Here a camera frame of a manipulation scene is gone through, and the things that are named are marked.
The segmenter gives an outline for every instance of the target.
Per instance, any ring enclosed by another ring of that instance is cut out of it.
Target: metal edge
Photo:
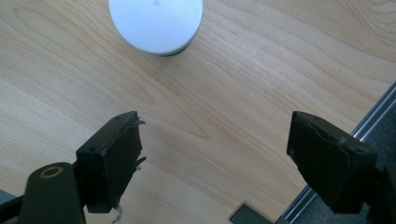
[[[394,82],[387,92],[379,99],[369,113],[352,131],[351,135],[361,142],[364,142],[373,128],[384,118],[388,111],[396,104],[396,82]],[[318,195],[309,187],[305,188],[291,202],[288,208],[275,222],[276,224],[293,224],[305,208]]]

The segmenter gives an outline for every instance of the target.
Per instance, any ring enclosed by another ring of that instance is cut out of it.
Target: wooden table
[[[158,57],[122,39],[106,0],[3,0],[0,189],[22,195],[136,110],[148,160],[122,223],[229,223],[241,203],[275,220],[305,185],[291,112],[350,132],[396,78],[395,24],[394,1],[211,0],[188,48]]]

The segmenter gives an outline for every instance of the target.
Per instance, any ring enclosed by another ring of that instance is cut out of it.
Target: table surface
[[[350,133],[396,79],[394,1],[205,1],[174,57],[131,47],[106,0],[0,5],[0,189],[22,195],[35,169],[75,161],[136,110],[148,160],[123,223],[225,224],[241,203],[277,219],[305,185],[286,155],[291,112]]]

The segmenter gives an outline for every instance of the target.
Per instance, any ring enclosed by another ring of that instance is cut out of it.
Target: round hole
[[[40,177],[43,179],[53,178],[64,171],[61,166],[51,166],[40,173]]]

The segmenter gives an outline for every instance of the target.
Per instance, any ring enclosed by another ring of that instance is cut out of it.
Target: white ball
[[[145,52],[171,55],[195,36],[203,0],[109,0],[110,15],[120,34]]]

